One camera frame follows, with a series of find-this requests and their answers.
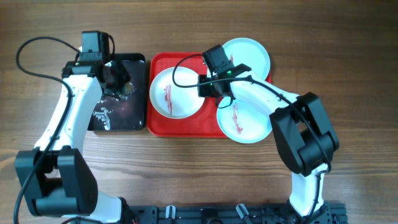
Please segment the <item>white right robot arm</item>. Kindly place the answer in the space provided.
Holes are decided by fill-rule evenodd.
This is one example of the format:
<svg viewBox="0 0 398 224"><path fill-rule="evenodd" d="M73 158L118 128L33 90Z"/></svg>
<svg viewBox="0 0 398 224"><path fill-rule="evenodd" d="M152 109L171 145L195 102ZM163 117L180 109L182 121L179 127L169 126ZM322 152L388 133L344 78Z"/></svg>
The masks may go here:
<svg viewBox="0 0 398 224"><path fill-rule="evenodd" d="M210 78L198 79L200 96L241 101L270 121L277 151L292 173L289 204L309 223L323 206L323 178L331 171L339 140L319 97L284 91L240 64Z"/></svg>

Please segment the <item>white plate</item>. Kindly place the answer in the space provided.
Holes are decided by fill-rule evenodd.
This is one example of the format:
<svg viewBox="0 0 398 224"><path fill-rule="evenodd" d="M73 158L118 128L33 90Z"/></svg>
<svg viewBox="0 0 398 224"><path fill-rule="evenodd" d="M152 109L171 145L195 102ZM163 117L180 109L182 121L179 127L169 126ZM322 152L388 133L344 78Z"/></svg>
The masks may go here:
<svg viewBox="0 0 398 224"><path fill-rule="evenodd" d="M152 106L162 116L172 119L187 118L204 104L204 97L198 96L197 88L180 88L172 81L174 68L166 68L153 79L149 97Z"/></svg>

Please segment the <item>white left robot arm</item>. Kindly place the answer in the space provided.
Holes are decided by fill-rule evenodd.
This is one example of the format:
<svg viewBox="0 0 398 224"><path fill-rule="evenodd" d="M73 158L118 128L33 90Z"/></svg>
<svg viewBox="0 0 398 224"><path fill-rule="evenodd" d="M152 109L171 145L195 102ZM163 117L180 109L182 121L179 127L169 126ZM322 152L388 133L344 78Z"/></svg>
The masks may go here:
<svg viewBox="0 0 398 224"><path fill-rule="evenodd" d="M25 201L37 217L67 217L73 222L134 223L126 200L98 190L97 181L82 156L91 114L103 94L105 66L100 60L68 62L58 81L59 101L33 150L20 151L15 168L21 191L13 221Z"/></svg>

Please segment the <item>green yellow sponge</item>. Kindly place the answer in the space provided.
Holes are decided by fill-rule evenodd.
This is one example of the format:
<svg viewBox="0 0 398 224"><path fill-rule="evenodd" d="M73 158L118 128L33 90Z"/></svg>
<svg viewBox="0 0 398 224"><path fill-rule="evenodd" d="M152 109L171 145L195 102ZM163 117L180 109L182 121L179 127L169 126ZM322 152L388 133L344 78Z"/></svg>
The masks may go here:
<svg viewBox="0 0 398 224"><path fill-rule="evenodd" d="M127 82L121 89L121 93L123 95L129 95L134 91L135 91L134 85L131 82Z"/></svg>

